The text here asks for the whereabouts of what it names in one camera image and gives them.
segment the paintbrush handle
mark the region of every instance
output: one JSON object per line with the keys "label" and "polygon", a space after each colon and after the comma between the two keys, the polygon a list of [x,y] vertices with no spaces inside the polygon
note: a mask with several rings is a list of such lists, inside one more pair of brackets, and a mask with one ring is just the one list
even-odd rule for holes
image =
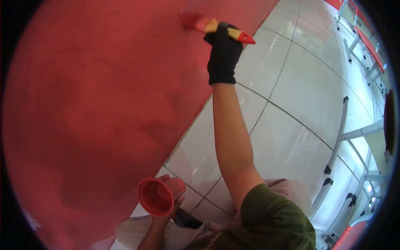
{"label": "paintbrush handle", "polygon": [[[207,34],[211,32],[216,32],[217,27],[218,27],[218,21],[215,18],[213,18],[206,25],[204,33]],[[256,44],[256,41],[254,41],[254,39],[251,36],[244,33],[243,31],[229,27],[227,29],[228,29],[228,35],[232,39],[235,39],[236,41],[239,41],[241,43]]]}
{"label": "paintbrush handle", "polygon": [[227,29],[228,29],[228,36],[235,39],[236,41],[239,41],[241,43],[256,44],[256,41],[254,41],[254,39],[251,36],[244,33],[243,31],[229,27]]}

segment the white tile floor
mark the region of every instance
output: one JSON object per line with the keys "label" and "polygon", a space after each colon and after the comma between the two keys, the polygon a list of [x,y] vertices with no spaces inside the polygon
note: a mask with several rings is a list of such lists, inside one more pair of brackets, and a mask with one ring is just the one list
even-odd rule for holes
{"label": "white tile floor", "polygon": [[[337,31],[335,15],[337,10],[323,0],[281,0],[235,70],[257,170],[265,179],[302,181],[313,200],[327,176],[323,171],[338,134],[343,98],[349,97],[346,132],[374,120],[366,75],[347,61],[343,48],[343,38],[351,43],[355,36],[350,29]],[[187,184],[184,210],[225,224],[235,209],[218,168],[213,129],[209,101],[159,174],[168,172]],[[365,139],[352,142],[365,160]],[[339,155],[330,174],[334,185],[312,220],[322,230],[331,225],[347,193],[355,192],[363,171],[349,144],[342,143]],[[139,205],[132,215],[143,212]]]}

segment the paintbrush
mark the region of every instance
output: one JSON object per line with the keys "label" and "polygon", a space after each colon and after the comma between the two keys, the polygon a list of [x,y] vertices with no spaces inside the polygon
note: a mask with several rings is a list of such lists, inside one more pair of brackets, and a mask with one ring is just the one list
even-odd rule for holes
{"label": "paintbrush", "polygon": [[[208,18],[201,14],[181,12],[180,20],[187,30],[197,30],[205,34],[216,32],[219,22],[215,18]],[[228,36],[241,43],[256,44],[256,41],[241,30],[228,27]]]}

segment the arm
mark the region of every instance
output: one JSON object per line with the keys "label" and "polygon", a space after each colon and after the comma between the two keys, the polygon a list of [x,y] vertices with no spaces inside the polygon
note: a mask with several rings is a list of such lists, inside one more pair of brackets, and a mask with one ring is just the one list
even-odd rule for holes
{"label": "arm", "polygon": [[246,194],[265,183],[253,163],[253,148],[233,84],[212,85],[215,150],[218,165],[236,210]]}
{"label": "arm", "polygon": [[138,246],[138,250],[162,250],[164,249],[164,231],[166,223],[158,224],[152,221],[146,236]]}
{"label": "arm", "polygon": [[204,40],[212,45],[207,69],[213,92],[218,165],[239,212],[246,194],[265,182],[254,167],[253,149],[234,87],[234,69],[243,45],[229,38],[226,28],[226,23],[220,23],[217,32],[207,34]]}

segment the hand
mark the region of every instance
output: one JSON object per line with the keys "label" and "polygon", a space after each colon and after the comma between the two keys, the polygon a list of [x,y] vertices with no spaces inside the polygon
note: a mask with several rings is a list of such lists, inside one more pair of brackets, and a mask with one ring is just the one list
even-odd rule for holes
{"label": "hand", "polygon": [[[159,177],[159,179],[161,179],[161,180],[167,180],[169,178],[170,178],[169,174],[165,174],[165,175]],[[185,199],[185,197],[180,196],[175,201],[174,208],[172,209],[172,212],[169,215],[163,216],[163,217],[152,216],[152,225],[165,227],[167,225],[168,221],[170,221],[170,219],[176,214],[176,211],[178,210],[178,208],[180,207],[180,205],[182,204],[184,199]]]}
{"label": "hand", "polygon": [[210,60],[207,64],[210,79],[208,83],[235,84],[234,69],[243,50],[243,44],[228,36],[227,28],[237,27],[220,22],[215,33],[208,33],[204,40],[212,45]]}

